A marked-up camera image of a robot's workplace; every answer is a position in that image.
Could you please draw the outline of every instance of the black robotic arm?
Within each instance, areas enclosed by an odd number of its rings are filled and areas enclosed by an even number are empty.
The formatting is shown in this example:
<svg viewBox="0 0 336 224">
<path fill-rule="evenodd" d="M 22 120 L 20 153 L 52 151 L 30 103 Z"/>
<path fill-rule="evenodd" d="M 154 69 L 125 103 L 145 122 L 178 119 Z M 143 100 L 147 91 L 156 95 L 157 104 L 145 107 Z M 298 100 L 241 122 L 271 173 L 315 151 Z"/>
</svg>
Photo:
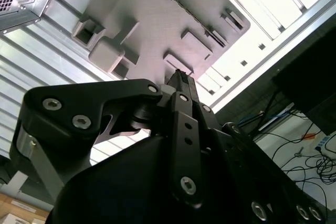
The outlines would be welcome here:
<svg viewBox="0 0 336 224">
<path fill-rule="evenodd" d="M 151 136 L 91 166 L 95 143 Z M 24 97 L 10 149 L 55 199 L 47 223 L 325 223 L 235 124 L 200 103 L 194 79 L 41 87 Z"/>
</svg>

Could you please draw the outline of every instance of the silver screw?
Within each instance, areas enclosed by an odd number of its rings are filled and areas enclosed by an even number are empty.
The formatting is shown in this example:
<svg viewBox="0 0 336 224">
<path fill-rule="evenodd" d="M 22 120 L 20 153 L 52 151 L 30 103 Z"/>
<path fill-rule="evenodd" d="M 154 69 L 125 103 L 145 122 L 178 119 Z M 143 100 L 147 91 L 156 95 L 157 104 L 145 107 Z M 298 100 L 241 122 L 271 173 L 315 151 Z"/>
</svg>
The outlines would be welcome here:
<svg viewBox="0 0 336 224">
<path fill-rule="evenodd" d="M 234 132 L 236 132 L 236 133 L 240 133 L 240 131 L 239 131 L 239 129 L 237 128 L 237 126 L 235 126 L 235 125 L 232 125 L 232 129 L 233 129 L 233 131 Z"/>
<path fill-rule="evenodd" d="M 307 214 L 307 212 L 301 206 L 296 205 L 296 210 L 303 217 L 303 219 L 309 220 L 309 215 Z"/>
<path fill-rule="evenodd" d="M 191 178 L 181 178 L 181 187 L 189 195 L 194 195 L 196 192 L 195 182 Z"/>
<path fill-rule="evenodd" d="M 180 98 L 185 102 L 188 100 L 188 98 L 185 95 L 182 95 L 182 94 L 180 94 Z"/>
<path fill-rule="evenodd" d="M 158 90 L 156 87 L 154 87 L 154 86 L 152 86 L 152 85 L 148 85 L 148 89 L 149 89 L 150 91 L 154 92 L 154 93 L 156 93 L 157 90 Z"/>
<path fill-rule="evenodd" d="M 317 219 L 317 220 L 322 220 L 322 217 L 320 216 L 320 214 L 312 207 L 309 207 L 309 211 L 311 212 L 311 214 Z"/>
<path fill-rule="evenodd" d="M 206 112 L 210 112 L 211 111 L 211 109 L 207 105 L 203 105 L 203 108 L 204 108 L 204 110 Z"/>
<path fill-rule="evenodd" d="M 251 204 L 252 207 L 252 211 L 254 212 L 254 214 L 262 221 L 266 221 L 267 220 L 267 215 L 265 210 L 262 208 L 262 206 L 257 203 L 257 202 L 252 202 Z"/>
<path fill-rule="evenodd" d="M 75 115 L 72 124 L 79 129 L 86 130 L 91 125 L 91 120 L 85 115 Z"/>
<path fill-rule="evenodd" d="M 61 102 L 54 98 L 47 98 L 42 102 L 42 104 L 43 107 L 47 110 L 59 110 L 62 108 Z"/>
</svg>

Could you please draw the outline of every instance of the corrugated metal wall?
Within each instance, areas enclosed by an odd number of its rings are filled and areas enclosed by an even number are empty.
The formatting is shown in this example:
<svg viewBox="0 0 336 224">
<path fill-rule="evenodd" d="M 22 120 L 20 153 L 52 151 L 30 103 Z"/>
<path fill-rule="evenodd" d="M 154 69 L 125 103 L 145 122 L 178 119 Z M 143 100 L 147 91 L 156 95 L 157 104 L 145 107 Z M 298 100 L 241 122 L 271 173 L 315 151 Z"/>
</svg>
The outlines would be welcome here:
<svg viewBox="0 0 336 224">
<path fill-rule="evenodd" d="M 88 61 L 70 34 L 90 0 L 50 0 L 42 21 L 0 38 L 0 154 L 8 157 L 25 92 L 46 85 L 118 80 Z M 147 135 L 97 146 L 93 163 Z"/>
</svg>

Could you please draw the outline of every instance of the gray plastic part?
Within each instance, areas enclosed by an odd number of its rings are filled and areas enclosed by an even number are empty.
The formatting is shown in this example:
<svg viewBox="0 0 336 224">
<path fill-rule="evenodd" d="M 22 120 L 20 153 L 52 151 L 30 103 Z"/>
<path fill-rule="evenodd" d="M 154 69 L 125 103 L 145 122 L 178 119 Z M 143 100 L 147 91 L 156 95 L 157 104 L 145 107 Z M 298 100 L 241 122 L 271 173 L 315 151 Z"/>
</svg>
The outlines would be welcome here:
<svg viewBox="0 0 336 224">
<path fill-rule="evenodd" d="M 174 57 L 172 54 L 167 54 L 164 58 L 164 61 L 167 62 L 169 66 L 175 71 L 176 69 L 180 69 L 185 72 L 188 76 L 192 74 L 192 70 L 189 69 L 185 64 L 183 64 L 179 59 Z"/>
<path fill-rule="evenodd" d="M 72 37 L 88 49 L 92 49 L 98 40 L 104 35 L 105 28 L 90 18 L 78 21 L 73 29 Z"/>
<path fill-rule="evenodd" d="M 103 36 L 89 54 L 89 60 L 102 70 L 112 72 L 124 55 L 125 50 L 122 46 Z"/>
<path fill-rule="evenodd" d="M 227 9 L 221 16 L 236 32 L 241 33 L 244 29 L 244 22 L 234 11 Z"/>
<path fill-rule="evenodd" d="M 227 9 L 244 23 L 241 32 L 221 18 Z M 110 38 L 116 38 L 130 20 L 139 22 L 122 43 L 125 56 L 120 64 L 128 69 L 128 79 L 145 78 L 156 84 L 163 84 L 175 71 L 164 58 L 167 52 L 173 52 L 198 79 L 250 26 L 229 0 L 91 0 L 84 15 L 106 28 Z M 187 40 L 182 39 L 186 30 Z M 190 39 L 195 44 L 188 44 Z"/>
</svg>

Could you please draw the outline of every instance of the cardboard box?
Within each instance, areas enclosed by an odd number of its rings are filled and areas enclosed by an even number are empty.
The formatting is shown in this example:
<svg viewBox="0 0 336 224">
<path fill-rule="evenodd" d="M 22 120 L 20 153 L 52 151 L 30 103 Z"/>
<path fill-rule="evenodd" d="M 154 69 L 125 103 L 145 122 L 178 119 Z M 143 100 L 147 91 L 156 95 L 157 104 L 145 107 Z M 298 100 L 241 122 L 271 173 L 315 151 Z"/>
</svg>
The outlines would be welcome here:
<svg viewBox="0 0 336 224">
<path fill-rule="evenodd" d="M 7 214 L 0 220 L 0 224 L 29 224 L 29 222 L 15 215 Z"/>
<path fill-rule="evenodd" d="M 45 224 L 46 222 L 43 220 L 38 220 L 38 219 L 34 219 L 33 222 L 31 224 Z"/>
<path fill-rule="evenodd" d="M 48 212 L 26 204 L 20 200 L 0 194 L 0 218 L 12 214 L 31 223 L 34 219 L 45 221 Z"/>
</svg>

